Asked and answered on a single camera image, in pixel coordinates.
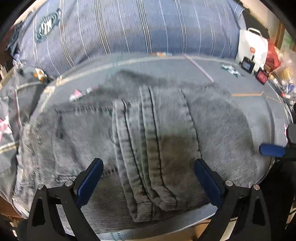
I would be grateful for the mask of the grey denim pants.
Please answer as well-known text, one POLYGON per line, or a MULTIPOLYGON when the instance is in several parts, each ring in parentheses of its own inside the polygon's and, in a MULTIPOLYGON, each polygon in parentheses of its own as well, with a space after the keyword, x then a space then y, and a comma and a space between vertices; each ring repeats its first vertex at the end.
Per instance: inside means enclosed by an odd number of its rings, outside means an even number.
POLYGON ((208 201, 194 172, 202 158, 239 186, 256 179, 244 113, 225 89, 119 71, 74 102, 35 113, 24 128, 13 200, 30 209, 39 184, 75 179, 104 163, 82 209, 96 233, 150 225, 208 201))

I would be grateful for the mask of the black box blue label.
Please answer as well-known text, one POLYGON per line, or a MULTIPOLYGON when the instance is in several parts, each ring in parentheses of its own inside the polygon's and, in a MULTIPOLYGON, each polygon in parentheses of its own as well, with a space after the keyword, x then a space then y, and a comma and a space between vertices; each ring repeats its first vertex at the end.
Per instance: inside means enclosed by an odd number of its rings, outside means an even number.
POLYGON ((255 66, 253 59, 254 59, 254 56, 252 56, 251 59, 244 57, 241 62, 241 68, 250 74, 253 72, 253 69, 255 66))

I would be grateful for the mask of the black box red label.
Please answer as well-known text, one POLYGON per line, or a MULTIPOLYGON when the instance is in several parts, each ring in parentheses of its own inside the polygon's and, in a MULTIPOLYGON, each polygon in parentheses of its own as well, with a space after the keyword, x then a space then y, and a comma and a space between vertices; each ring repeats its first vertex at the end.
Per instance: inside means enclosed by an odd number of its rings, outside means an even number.
POLYGON ((262 85, 265 85, 269 78, 269 73, 265 69, 259 68, 255 77, 262 85))

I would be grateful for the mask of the grey star patterned pillow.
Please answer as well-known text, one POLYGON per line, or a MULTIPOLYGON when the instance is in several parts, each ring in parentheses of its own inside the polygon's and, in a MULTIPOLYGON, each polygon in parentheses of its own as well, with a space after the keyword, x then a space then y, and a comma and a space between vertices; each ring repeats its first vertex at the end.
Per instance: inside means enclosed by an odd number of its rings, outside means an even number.
POLYGON ((1 88, 1 197, 11 203, 20 135, 50 78, 38 68, 14 68, 1 88))

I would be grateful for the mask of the red plastic bag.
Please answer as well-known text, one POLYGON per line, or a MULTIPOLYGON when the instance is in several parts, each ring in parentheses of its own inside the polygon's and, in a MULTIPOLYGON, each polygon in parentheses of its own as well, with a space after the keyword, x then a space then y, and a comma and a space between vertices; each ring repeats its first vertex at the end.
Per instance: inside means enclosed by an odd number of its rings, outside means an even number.
POLYGON ((276 46, 274 46, 274 44, 269 42, 264 69, 268 72, 273 72, 276 68, 278 68, 281 65, 282 57, 282 52, 276 46))

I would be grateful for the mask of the blue plaid pillow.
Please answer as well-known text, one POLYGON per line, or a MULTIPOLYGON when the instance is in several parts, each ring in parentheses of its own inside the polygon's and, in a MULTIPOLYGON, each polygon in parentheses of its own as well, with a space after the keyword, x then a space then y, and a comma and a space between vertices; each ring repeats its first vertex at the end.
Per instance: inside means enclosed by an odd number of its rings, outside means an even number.
POLYGON ((235 58, 243 10, 235 1, 46 1, 16 26, 7 49, 55 77, 115 53, 235 58))

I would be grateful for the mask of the white paper shopping bag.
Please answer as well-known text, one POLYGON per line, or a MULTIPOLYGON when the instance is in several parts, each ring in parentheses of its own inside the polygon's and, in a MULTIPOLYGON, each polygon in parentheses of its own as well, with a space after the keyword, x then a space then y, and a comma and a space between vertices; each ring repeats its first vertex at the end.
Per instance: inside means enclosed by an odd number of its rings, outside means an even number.
POLYGON ((236 62, 242 62, 244 57, 250 60, 254 57, 252 60, 255 63, 253 70, 257 72, 259 68, 264 68, 267 53, 268 40, 262 36, 259 30, 255 28, 240 30, 236 62))

